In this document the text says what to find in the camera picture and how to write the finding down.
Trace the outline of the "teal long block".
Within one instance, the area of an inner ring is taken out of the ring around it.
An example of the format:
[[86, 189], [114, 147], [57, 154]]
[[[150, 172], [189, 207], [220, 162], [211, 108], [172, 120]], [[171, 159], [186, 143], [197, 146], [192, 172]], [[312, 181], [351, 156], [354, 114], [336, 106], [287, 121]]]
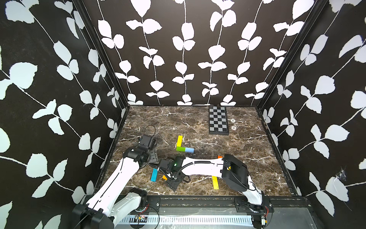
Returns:
[[151, 182], [156, 182], [157, 175], [158, 175], [158, 170], [157, 169], [153, 169], [152, 175], [151, 175]]

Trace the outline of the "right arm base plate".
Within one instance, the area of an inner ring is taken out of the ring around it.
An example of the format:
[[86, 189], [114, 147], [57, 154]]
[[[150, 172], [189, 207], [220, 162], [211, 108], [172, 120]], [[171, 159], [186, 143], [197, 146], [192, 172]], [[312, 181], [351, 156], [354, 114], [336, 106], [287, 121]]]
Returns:
[[254, 205], [248, 202], [245, 196], [234, 198], [234, 206], [238, 213], [246, 213], [248, 215], [264, 215], [273, 213], [273, 205], [269, 197], [264, 196], [262, 204]]

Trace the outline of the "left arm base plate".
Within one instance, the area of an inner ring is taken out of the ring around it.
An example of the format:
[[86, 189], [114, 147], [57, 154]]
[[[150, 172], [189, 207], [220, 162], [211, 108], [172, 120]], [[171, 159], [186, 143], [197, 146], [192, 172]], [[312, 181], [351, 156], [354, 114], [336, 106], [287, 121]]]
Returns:
[[140, 206], [135, 210], [139, 214], [147, 214], [150, 212], [159, 212], [161, 198], [155, 196], [147, 196], [142, 200]]

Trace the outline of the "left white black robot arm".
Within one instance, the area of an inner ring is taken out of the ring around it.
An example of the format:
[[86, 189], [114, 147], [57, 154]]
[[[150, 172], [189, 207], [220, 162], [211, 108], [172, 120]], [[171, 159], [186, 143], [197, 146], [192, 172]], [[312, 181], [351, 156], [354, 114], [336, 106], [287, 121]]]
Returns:
[[114, 229], [132, 211], [145, 212], [149, 208], [146, 191], [133, 188], [124, 198], [117, 199], [139, 169], [157, 161], [155, 147], [128, 148], [105, 184], [86, 203], [73, 209], [70, 228]]

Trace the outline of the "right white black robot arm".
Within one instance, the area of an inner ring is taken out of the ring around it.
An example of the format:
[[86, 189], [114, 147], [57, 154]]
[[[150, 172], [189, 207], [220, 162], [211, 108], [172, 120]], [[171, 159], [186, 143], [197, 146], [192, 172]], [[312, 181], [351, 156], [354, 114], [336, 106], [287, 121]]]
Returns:
[[158, 163], [158, 171], [166, 176], [166, 185], [173, 191], [186, 181], [186, 177], [211, 176], [222, 179], [230, 189], [244, 195], [250, 204], [263, 204], [264, 195], [252, 181], [247, 165], [230, 154], [217, 159], [193, 159], [184, 156], [162, 159]]

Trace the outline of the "light blue short block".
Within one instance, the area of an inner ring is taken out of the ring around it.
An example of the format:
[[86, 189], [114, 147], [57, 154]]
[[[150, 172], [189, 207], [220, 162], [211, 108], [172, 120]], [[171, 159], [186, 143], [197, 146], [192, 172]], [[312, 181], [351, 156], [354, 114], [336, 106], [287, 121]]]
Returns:
[[193, 148], [185, 148], [185, 152], [186, 153], [194, 153], [194, 149]]

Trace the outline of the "green short block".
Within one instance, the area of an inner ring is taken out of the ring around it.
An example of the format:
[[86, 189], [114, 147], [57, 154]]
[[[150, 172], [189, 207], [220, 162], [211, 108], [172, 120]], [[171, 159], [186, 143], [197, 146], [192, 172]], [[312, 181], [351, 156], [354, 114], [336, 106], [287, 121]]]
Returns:
[[186, 148], [184, 148], [184, 147], [177, 147], [176, 150], [179, 151], [179, 152], [185, 152]]

